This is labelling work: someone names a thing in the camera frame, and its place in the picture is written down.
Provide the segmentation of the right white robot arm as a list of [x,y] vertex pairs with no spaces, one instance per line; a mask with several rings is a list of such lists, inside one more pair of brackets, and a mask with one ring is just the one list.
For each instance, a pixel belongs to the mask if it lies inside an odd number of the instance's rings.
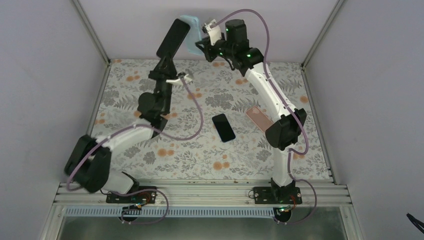
[[205,37],[195,43],[208,62],[221,57],[230,67],[238,70],[259,93],[272,125],[265,130],[265,137],[274,149],[273,172],[271,176],[271,198],[278,204],[290,197],[288,186],[293,179],[289,175],[288,161],[283,154],[286,148],[297,143],[305,124],[307,113],[297,108],[286,97],[270,72],[262,52],[250,46],[247,26],[242,19],[225,23],[225,31],[216,20],[205,23],[201,30]]

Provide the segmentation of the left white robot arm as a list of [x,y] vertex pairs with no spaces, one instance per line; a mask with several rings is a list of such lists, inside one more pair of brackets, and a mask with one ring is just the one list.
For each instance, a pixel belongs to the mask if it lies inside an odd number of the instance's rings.
[[139,197],[136,180],[127,173],[111,170],[111,161],[132,145],[150,140],[164,130],[168,122],[164,116],[171,108],[171,82],[179,80],[171,55],[160,57],[148,77],[155,81],[155,88],[139,96],[137,111],[141,115],[134,123],[110,135],[95,138],[86,134],[78,139],[64,167],[69,182],[76,181],[90,193],[118,193],[128,203]]

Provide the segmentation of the light blue phone case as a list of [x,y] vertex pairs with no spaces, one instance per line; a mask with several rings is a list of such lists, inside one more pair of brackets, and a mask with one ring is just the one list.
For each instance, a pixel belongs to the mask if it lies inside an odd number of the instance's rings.
[[181,15],[179,19],[188,24],[190,27],[189,32],[184,39],[187,51],[194,55],[203,55],[203,52],[196,46],[196,42],[202,40],[202,30],[199,18],[191,15]]

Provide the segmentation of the pink phone case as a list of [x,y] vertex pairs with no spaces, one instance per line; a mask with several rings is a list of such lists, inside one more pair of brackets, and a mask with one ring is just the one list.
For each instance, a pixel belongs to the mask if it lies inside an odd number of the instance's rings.
[[273,125],[273,122],[257,106],[249,108],[245,114],[264,133]]

